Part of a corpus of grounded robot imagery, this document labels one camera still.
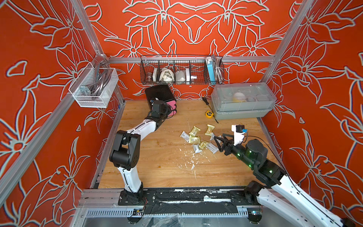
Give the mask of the pink drawer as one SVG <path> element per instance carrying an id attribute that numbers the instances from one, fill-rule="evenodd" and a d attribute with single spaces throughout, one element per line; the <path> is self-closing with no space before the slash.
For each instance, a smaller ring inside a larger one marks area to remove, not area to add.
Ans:
<path id="1" fill-rule="evenodd" d="M 167 104 L 169 105 L 169 107 L 172 111 L 176 111 L 176 101 L 175 100 L 168 101 Z"/>
<path id="2" fill-rule="evenodd" d="M 175 114 L 177 114 L 177 110 L 172 110 L 171 113 L 168 115 L 168 118 L 173 117 Z"/>

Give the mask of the pink top drawer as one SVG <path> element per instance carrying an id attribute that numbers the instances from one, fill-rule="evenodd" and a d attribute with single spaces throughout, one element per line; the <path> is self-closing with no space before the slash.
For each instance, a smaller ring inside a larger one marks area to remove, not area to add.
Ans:
<path id="1" fill-rule="evenodd" d="M 167 104 L 169 105 L 169 107 L 172 111 L 176 111 L 176 101 L 175 100 L 168 101 Z"/>

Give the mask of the black pink drawer cabinet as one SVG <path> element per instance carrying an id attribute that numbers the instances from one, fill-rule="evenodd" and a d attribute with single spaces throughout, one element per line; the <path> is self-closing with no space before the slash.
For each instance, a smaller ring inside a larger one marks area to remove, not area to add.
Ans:
<path id="1" fill-rule="evenodd" d="M 168 101 L 175 100 L 175 97 L 170 90 L 168 85 L 156 85 L 152 86 L 150 88 L 145 89 L 145 95 L 147 98 L 147 103 L 149 106 L 149 109 L 152 110 L 152 105 L 150 104 L 150 100 L 161 100 L 167 103 Z"/>

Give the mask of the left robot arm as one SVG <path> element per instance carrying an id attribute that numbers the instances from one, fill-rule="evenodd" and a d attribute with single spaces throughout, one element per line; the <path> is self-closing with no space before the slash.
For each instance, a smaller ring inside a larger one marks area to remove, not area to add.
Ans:
<path id="1" fill-rule="evenodd" d="M 156 100 L 146 118 L 127 131 L 119 130 L 114 139 L 109 160 L 119 170 L 124 182 L 120 193 L 120 204 L 138 205 L 146 202 L 143 183 L 139 178 L 137 163 L 143 139 L 155 132 L 172 113 L 172 108 L 164 101 Z"/>

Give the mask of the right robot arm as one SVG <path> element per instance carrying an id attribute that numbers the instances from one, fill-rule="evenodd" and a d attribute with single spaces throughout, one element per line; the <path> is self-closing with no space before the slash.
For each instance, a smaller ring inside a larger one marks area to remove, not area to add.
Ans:
<path id="1" fill-rule="evenodd" d="M 245 188 L 245 200 L 257 202 L 283 217 L 296 227 L 354 227 L 349 218 L 341 218 L 327 210 L 301 189 L 276 163 L 268 160 L 267 148 L 259 140 L 246 145 L 235 136 L 214 137 L 220 152 L 234 155 L 257 178 Z"/>

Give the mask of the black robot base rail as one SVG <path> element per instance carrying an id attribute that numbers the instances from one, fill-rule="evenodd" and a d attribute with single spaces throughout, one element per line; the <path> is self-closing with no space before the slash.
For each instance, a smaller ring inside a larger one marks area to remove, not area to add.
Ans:
<path id="1" fill-rule="evenodd" d="M 240 214 L 239 208 L 260 211 L 257 198 L 245 187 L 145 188 L 136 196 L 123 190 L 119 206 L 144 208 L 146 214 Z"/>

